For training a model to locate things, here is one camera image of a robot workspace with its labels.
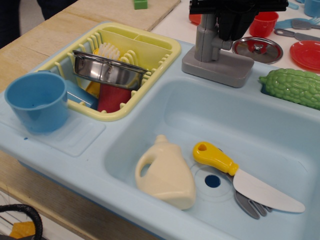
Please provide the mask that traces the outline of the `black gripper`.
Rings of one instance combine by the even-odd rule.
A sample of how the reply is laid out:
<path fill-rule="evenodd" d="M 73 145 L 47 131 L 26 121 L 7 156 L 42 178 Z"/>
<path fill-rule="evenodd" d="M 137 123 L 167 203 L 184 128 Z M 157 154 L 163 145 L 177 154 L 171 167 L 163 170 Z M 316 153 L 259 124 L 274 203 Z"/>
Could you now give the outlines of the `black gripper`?
<path fill-rule="evenodd" d="M 233 24 L 233 39 L 239 40 L 254 21 L 256 13 L 284 12 L 288 6 L 289 2 L 287 0 L 190 0 L 189 13 L 212 14 L 222 12 L 217 18 L 219 38 L 227 41 L 231 37 Z M 236 16 L 235 23 L 233 13 L 240 13 Z"/>

